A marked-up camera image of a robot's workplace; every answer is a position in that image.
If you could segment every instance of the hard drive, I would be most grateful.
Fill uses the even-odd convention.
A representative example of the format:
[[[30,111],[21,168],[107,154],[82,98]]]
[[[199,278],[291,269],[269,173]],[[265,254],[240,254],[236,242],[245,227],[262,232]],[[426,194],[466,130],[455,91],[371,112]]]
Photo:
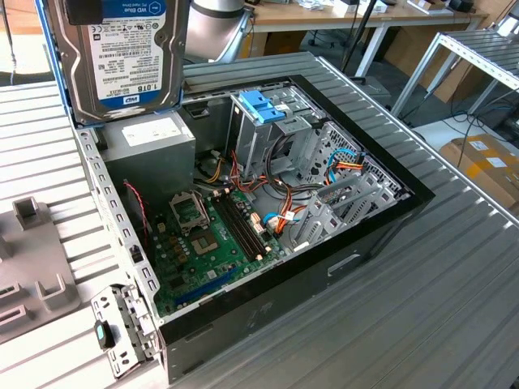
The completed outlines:
[[[76,127],[172,109],[182,97],[189,2],[36,0]]]

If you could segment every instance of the blue drive bay latch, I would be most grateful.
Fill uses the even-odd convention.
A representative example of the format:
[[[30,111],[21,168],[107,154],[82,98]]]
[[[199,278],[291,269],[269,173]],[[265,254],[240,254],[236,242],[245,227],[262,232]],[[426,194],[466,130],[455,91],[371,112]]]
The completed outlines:
[[[275,122],[286,116],[284,112],[277,110],[270,99],[260,91],[241,92],[240,100],[261,124]]]

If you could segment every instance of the hard drive label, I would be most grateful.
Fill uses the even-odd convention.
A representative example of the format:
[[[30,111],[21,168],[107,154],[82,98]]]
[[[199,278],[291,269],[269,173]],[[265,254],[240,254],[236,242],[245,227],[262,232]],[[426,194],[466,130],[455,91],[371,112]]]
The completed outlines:
[[[110,108],[143,104],[162,88],[163,1],[104,3],[103,24],[88,26],[97,97]]]

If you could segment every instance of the pci slot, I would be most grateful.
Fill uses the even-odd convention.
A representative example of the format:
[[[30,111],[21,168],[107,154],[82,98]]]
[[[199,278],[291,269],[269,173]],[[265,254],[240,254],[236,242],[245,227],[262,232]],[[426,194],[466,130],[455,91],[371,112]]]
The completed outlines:
[[[213,289],[221,287],[223,284],[229,282],[230,277],[237,270],[237,268],[229,270],[223,276],[219,276],[215,280],[209,281],[207,284],[203,284],[202,286],[199,286],[197,289],[191,290],[190,292],[183,294],[179,298],[175,298],[175,305],[178,306],[183,304],[184,302],[195,300],[196,298],[202,297],[204,294],[210,293]]]
[[[258,255],[267,254],[263,243],[256,236],[252,227],[242,218],[234,201],[229,196],[222,196],[214,200],[213,206],[242,248],[247,259],[254,261],[257,260]]]

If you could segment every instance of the wd logo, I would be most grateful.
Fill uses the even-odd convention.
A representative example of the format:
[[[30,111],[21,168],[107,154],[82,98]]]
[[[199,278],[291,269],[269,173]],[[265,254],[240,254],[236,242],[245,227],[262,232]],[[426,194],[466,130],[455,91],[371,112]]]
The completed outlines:
[[[122,103],[124,105],[135,104],[135,103],[138,103],[139,101],[140,101],[139,95],[126,96],[126,97],[122,98]]]

